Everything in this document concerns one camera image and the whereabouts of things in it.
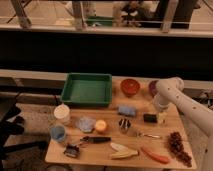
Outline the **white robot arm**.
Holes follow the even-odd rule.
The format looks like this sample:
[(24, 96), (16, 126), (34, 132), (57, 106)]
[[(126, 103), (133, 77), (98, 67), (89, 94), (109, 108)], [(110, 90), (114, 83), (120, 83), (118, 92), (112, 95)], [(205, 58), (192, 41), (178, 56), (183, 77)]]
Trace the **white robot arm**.
[(158, 80), (153, 104), (162, 112), (168, 108), (169, 103), (173, 103), (208, 136), (201, 171), (213, 171), (213, 110), (185, 95), (183, 88), (184, 81), (179, 77)]

